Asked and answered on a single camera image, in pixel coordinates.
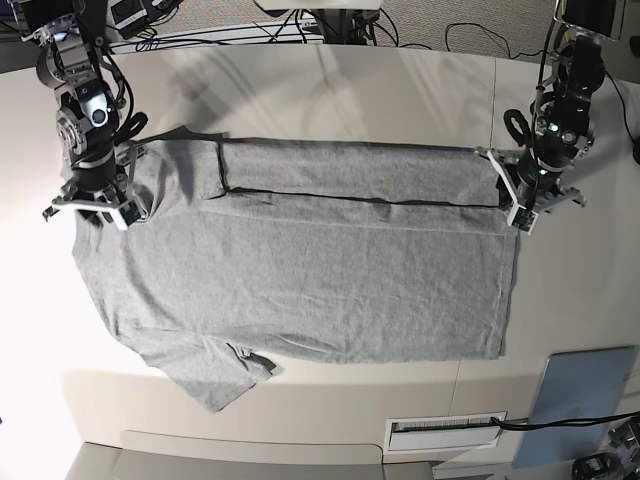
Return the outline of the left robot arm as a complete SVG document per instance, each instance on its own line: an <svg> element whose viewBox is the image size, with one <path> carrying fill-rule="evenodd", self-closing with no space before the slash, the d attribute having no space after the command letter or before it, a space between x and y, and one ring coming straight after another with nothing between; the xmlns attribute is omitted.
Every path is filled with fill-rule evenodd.
<svg viewBox="0 0 640 480"><path fill-rule="evenodd" d="M530 117L518 109L503 122L519 148L504 153L478 149L476 155L498 174L499 207L507 222L522 231L533 228L540 213L565 201L585 204L581 192L562 184L563 173L594 143L592 97L605 80L603 43L616 37L616 1L558 1L543 48Z"/></svg>

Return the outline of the robot base stand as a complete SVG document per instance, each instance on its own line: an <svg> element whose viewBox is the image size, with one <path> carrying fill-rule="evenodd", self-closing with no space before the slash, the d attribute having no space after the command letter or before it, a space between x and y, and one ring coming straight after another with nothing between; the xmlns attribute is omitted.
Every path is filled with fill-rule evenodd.
<svg viewBox="0 0 640 480"><path fill-rule="evenodd" d="M278 17L286 12L300 19L309 15L326 44L376 45L374 24L382 13L382 1L375 0L257 0L254 4L267 15Z"/></svg>

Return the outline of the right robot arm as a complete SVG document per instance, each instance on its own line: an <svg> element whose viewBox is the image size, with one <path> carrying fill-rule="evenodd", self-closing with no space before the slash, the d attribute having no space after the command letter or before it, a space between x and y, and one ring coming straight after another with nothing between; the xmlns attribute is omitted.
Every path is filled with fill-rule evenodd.
<svg viewBox="0 0 640 480"><path fill-rule="evenodd" d="M119 230L145 219L133 192L135 162L117 158L119 146L148 122L134 109L130 83L101 34L84 21L83 1L13 1L24 42L38 44L39 81L53 90L56 131L69 178L43 211L45 219L68 210L100 217Z"/></svg>

